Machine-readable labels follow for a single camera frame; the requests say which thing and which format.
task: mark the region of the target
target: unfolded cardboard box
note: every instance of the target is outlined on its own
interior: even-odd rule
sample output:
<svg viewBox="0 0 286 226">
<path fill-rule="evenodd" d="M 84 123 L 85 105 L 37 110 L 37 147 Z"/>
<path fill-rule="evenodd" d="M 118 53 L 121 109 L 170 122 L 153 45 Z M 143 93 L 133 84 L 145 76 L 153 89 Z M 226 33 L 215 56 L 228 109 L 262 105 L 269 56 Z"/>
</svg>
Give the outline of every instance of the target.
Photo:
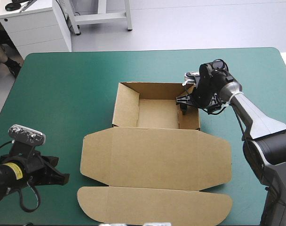
<svg viewBox="0 0 286 226">
<path fill-rule="evenodd" d="M 200 190 L 231 179 L 227 141 L 198 131 L 199 114 L 182 115 L 178 83 L 120 83 L 113 128 L 85 136 L 80 171 L 106 187 L 82 187 L 92 219 L 142 225 L 213 226 L 232 206 L 225 194 Z"/>
</svg>

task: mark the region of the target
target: white zip tie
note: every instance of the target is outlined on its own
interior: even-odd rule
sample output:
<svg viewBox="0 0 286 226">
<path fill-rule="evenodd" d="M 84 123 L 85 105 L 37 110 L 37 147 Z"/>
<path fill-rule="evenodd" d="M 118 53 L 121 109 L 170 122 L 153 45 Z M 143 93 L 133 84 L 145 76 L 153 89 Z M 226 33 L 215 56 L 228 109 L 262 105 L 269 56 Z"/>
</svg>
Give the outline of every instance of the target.
<svg viewBox="0 0 286 226">
<path fill-rule="evenodd" d="M 225 106 L 226 106 L 226 107 L 229 106 L 229 105 L 230 105 L 230 102 L 231 102 L 231 100 L 232 100 L 232 98 L 233 98 L 235 95 L 239 94 L 239 93 L 242 93 L 242 94 L 244 95 L 244 93 L 241 92 L 241 91 L 238 91 L 238 92 L 236 92 L 236 93 L 233 93 L 232 96 L 229 98 L 229 101 L 225 103 Z"/>
</svg>

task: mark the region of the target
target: table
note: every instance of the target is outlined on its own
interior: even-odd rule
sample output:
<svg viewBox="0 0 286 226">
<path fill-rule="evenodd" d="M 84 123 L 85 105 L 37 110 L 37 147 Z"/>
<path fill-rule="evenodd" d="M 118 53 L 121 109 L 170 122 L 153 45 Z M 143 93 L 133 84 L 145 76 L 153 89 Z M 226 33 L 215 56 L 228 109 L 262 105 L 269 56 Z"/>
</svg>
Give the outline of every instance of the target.
<svg viewBox="0 0 286 226">
<path fill-rule="evenodd" d="M 71 52 L 71 35 L 55 0 L 39 0 L 28 9 L 7 12 L 0 1 L 0 22 L 22 58 L 30 53 Z"/>
<path fill-rule="evenodd" d="M 199 49 L 131 52 L 73 52 L 31 54 L 0 114 L 0 144 L 17 123 L 42 131 L 46 144 L 37 149 L 60 157 L 58 169 L 70 173 L 65 186 L 38 187 L 41 207 L 20 210 L 18 195 L 0 202 L 0 224 L 92 225 L 80 209 L 76 192 L 100 185 L 79 172 L 82 139 L 111 127 L 120 81 L 182 82 L 201 63 L 222 58 L 242 84 L 243 92 L 268 116 L 286 123 L 286 66 L 274 48 Z M 258 225 L 266 192 L 247 164 L 241 132 L 231 108 L 214 116 L 200 111 L 201 130 L 228 140 L 232 146 L 232 181 L 207 189 L 233 199 L 222 225 Z M 9 147 L 0 151 L 0 155 Z M 28 204 L 34 197 L 27 191 Z"/>
</svg>

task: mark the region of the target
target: green table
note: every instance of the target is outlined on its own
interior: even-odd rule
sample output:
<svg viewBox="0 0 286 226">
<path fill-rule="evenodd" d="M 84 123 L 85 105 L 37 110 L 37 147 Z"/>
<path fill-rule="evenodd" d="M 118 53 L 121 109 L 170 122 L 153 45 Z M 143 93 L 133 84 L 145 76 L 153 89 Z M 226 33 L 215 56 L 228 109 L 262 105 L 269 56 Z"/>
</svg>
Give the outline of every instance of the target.
<svg viewBox="0 0 286 226">
<path fill-rule="evenodd" d="M 82 139 L 111 127 L 118 82 L 183 82 L 185 72 L 217 58 L 228 63 L 249 99 L 270 117 L 286 123 L 286 66 L 274 48 L 29 55 L 0 114 L 0 144 L 9 140 L 7 130 L 13 124 L 42 131 L 47 140 L 37 149 L 60 157 L 58 169 L 71 176 L 65 186 L 38 187 L 42 204 L 34 213 L 19 208 L 17 194 L 5 197 L 0 202 L 0 224 L 96 223 L 84 214 L 76 197 L 80 187 L 100 185 L 79 172 Z M 222 224 L 259 224 L 266 191 L 243 156 L 232 109 L 218 116 L 200 111 L 200 120 L 202 131 L 232 146 L 232 181 L 207 189 L 233 199 L 232 211 Z M 0 155 L 8 151 L 6 147 Z M 26 204 L 35 203 L 31 191 L 25 191 L 25 196 Z"/>
</svg>

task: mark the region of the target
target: gray robot arm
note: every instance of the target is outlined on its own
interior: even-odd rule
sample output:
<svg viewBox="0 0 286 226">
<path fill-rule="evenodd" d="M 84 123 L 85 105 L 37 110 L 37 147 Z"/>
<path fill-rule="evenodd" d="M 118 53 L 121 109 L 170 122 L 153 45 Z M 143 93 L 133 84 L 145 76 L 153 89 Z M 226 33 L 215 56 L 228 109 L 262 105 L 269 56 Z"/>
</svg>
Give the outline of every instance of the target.
<svg viewBox="0 0 286 226">
<path fill-rule="evenodd" d="M 265 115 L 242 93 L 223 60 L 202 64 L 199 73 L 186 73 L 185 79 L 195 88 L 176 100 L 183 113 L 188 105 L 208 114 L 217 114 L 225 103 L 232 106 L 243 133 L 245 158 L 267 186 L 261 225 L 286 226 L 286 125 Z"/>
</svg>

